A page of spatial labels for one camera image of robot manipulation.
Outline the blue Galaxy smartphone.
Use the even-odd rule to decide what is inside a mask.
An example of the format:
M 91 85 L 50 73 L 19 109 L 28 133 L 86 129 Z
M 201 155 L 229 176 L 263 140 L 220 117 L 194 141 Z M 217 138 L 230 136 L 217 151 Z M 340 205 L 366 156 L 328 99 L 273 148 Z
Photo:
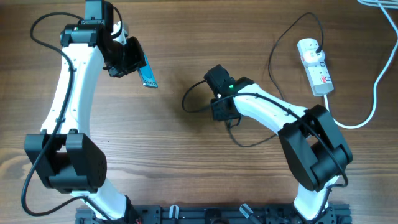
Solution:
M 140 67 L 138 69 L 138 73 L 142 82 L 142 85 L 147 88 L 158 88 L 157 81 L 155 79 L 155 76 L 153 74 L 153 71 L 150 67 L 149 61 L 144 55 L 145 63 L 146 65 L 143 67 Z

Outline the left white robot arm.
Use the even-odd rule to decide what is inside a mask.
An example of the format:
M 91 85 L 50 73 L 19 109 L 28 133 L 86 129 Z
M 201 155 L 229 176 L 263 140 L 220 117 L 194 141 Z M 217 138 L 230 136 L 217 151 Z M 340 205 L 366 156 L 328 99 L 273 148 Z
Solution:
M 138 72 L 145 87 L 157 82 L 139 41 L 129 35 L 119 11 L 104 0 L 87 1 L 84 16 L 60 34 L 62 68 L 51 109 L 24 150 L 43 185 L 81 200 L 101 223 L 140 223 L 128 196 L 107 179 L 103 151 L 90 138 L 90 112 L 102 71 L 111 77 Z

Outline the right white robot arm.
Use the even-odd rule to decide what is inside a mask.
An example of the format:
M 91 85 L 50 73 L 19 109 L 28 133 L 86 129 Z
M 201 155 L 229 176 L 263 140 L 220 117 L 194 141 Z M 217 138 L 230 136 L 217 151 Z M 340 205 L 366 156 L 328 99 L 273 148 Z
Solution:
M 250 117 L 261 123 L 280 140 L 289 169 L 299 182 L 297 196 L 291 205 L 267 207 L 265 221 L 278 223 L 340 223 L 337 205 L 328 198 L 334 188 L 348 185 L 346 166 L 352 152 L 329 111 L 321 105 L 307 109 L 292 105 L 265 92 L 253 80 L 235 80 L 217 65 L 204 80 L 211 88 L 213 119 L 225 121 Z

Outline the white plug adapter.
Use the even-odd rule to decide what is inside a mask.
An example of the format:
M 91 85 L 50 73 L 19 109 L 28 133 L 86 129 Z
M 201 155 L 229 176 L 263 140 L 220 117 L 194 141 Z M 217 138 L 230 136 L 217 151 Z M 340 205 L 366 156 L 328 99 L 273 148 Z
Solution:
M 314 49 L 307 50 L 302 54 L 301 59 L 305 67 L 314 67 L 324 61 L 325 54 L 322 50 L 319 53 Z

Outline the white power strip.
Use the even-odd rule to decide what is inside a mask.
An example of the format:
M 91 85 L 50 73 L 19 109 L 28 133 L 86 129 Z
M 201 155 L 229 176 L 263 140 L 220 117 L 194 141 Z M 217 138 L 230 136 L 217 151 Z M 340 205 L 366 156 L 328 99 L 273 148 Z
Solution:
M 302 54 L 307 50 L 314 49 L 317 52 L 319 44 L 315 39 L 306 38 L 298 42 L 297 48 L 301 59 Z M 327 95 L 334 90 L 334 86 L 331 80 L 330 73 L 328 72 L 328 69 L 326 67 L 325 60 L 314 67 L 305 67 L 304 65 L 303 67 L 307 74 L 307 78 L 309 80 L 309 84 L 314 96 Z

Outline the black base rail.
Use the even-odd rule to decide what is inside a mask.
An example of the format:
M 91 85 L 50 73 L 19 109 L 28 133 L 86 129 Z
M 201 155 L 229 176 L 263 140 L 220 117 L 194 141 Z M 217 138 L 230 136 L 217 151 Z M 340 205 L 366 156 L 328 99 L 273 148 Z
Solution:
M 293 204 L 272 204 L 250 206 L 252 214 L 246 218 L 238 207 L 160 207 L 135 206 L 139 219 L 131 223 L 310 223 L 300 217 Z M 324 215 L 316 223 L 352 223 L 348 204 L 329 203 Z M 116 220 L 102 220 L 89 208 L 76 210 L 75 223 L 124 223 Z

